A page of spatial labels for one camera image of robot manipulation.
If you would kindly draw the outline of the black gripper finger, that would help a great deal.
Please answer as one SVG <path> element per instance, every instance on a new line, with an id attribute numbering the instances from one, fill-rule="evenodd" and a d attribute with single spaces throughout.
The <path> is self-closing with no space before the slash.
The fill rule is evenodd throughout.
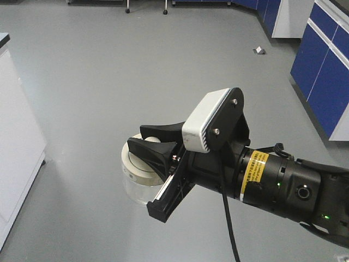
<path id="1" fill-rule="evenodd" d="M 127 140 L 129 152 L 148 164 L 160 179 L 165 182 L 178 164 L 173 160 L 180 146 L 173 142 L 151 142 L 138 138 Z"/>
<path id="2" fill-rule="evenodd" d="M 184 122 L 168 125 L 141 125 L 140 133 L 143 139 L 155 137 L 160 142 L 176 142 L 183 143 L 182 126 Z"/>

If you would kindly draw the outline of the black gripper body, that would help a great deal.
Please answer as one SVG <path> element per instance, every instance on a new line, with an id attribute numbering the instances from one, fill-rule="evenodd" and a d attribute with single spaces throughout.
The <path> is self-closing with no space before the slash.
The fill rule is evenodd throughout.
<path id="1" fill-rule="evenodd" d="M 244 141 L 233 140 L 219 151 L 198 153 L 186 150 L 183 143 L 179 144 L 177 155 L 172 157 L 178 164 L 169 176 L 172 181 L 159 199 L 147 203 L 148 214 L 165 223 L 196 184 L 226 197 L 236 198 L 238 169 L 242 153 L 249 145 L 249 138 Z"/>

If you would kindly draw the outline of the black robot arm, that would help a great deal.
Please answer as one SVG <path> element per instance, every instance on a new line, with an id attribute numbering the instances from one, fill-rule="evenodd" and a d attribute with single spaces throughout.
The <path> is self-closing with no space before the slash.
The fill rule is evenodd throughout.
<path id="1" fill-rule="evenodd" d="M 219 113 L 209 124 L 215 149 L 184 146 L 182 124 L 141 126 L 129 151 L 163 180 L 162 192 L 147 204 L 148 214 L 166 222 L 195 185 L 298 222 L 312 234 L 348 247 L 348 170 L 294 159 L 276 145 L 249 147 L 242 112 Z"/>

